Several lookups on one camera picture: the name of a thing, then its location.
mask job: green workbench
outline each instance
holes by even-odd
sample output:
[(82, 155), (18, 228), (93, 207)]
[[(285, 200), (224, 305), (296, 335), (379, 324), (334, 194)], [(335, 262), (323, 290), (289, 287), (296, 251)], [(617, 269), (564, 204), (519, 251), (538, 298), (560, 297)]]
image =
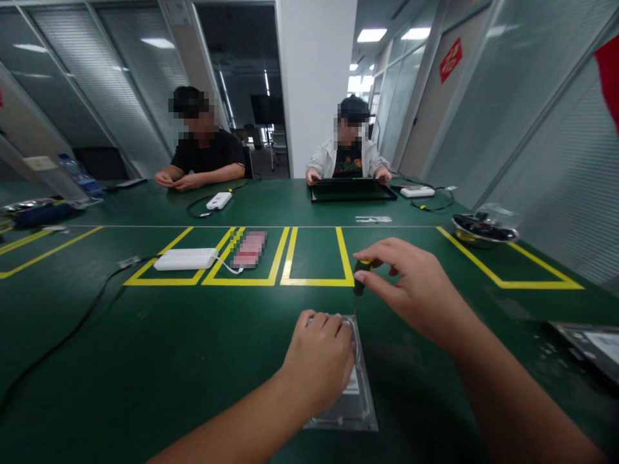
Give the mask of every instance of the green workbench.
[[(28, 197), (27, 188), (0, 191)], [(546, 320), (619, 325), (610, 293), (526, 243), (458, 246), (447, 237), (451, 215), (466, 211), (458, 204), (444, 213), (404, 198), (311, 204), (303, 180), (254, 180), (212, 217), (188, 216), (189, 203), (223, 189), (168, 192), (149, 181), (63, 222), (67, 233), (3, 233), (2, 393), (73, 328), (119, 261), (169, 247), (233, 253), (231, 237), (245, 230), (268, 231), (269, 239), (259, 268), (238, 277), (218, 266), (159, 273), (149, 264), (116, 277), (84, 329), (27, 379), (0, 418), (0, 462), (146, 460), (267, 380), (302, 310), (352, 313), (352, 254), (387, 237), (436, 254), (536, 381), (599, 446), (617, 451), (619, 401), (542, 330)], [(200, 203), (194, 211), (206, 210)], [(304, 430), (273, 462), (487, 461), (450, 357), (370, 291), (358, 320), (379, 432)]]

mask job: gray floor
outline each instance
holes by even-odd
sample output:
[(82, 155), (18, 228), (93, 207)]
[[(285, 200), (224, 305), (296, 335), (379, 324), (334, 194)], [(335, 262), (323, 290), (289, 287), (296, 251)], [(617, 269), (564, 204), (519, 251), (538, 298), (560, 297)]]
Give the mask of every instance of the gray floor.
[(279, 156), (279, 166), (275, 165), (275, 171), (271, 170), (271, 148), (262, 147), (261, 150), (251, 148), (251, 164), (253, 166), (254, 177), (259, 179), (288, 179), (288, 157)]

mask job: man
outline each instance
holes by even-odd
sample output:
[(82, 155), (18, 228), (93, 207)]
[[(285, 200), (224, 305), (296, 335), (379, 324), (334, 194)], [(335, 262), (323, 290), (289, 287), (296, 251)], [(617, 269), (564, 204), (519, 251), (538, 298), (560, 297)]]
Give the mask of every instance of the man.
[(338, 105), (337, 143), (327, 140), (309, 160), (305, 174), (309, 186), (330, 177), (375, 177), (382, 184), (391, 180), (389, 163), (366, 137), (368, 118), (368, 104), (358, 97), (348, 97)]
[[(479, 320), (432, 254), (388, 238), (354, 256), (372, 260), (375, 267), (385, 263), (390, 276), (400, 275), (396, 285), (368, 271), (357, 271), (355, 279), (452, 357), (493, 461), (607, 462)], [(268, 461), (310, 418), (338, 400), (355, 363), (354, 350), (351, 329), (339, 314), (303, 311), (273, 377), (150, 462)]]
[(179, 140), (172, 163), (155, 174), (162, 187), (197, 189), (245, 176), (241, 142), (218, 127), (213, 107), (194, 87), (178, 87), (170, 109), (184, 120), (189, 133)]

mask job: stainless steel bowl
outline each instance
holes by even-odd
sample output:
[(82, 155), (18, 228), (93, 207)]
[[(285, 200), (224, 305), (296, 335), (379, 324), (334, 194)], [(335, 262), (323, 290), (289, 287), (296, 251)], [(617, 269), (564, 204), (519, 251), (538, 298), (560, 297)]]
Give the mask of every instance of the stainless steel bowl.
[(25, 200), (17, 203), (11, 203), (0, 208), (0, 215), (13, 219), (24, 211), (40, 208), (41, 206), (52, 204), (55, 201), (56, 200), (53, 198), (37, 198), (35, 200)]
[(481, 237), (480, 235), (469, 232), (468, 230), (464, 229), (460, 224), (458, 224), (454, 220), (454, 218), (451, 218), (451, 222), (455, 227), (453, 236), (465, 245), (470, 245), (483, 249), (490, 249), (495, 248), (503, 243), (514, 243), (520, 240), (520, 234), (515, 229), (512, 229), (515, 234), (514, 238), (511, 238), (509, 240), (495, 240), (494, 238)]

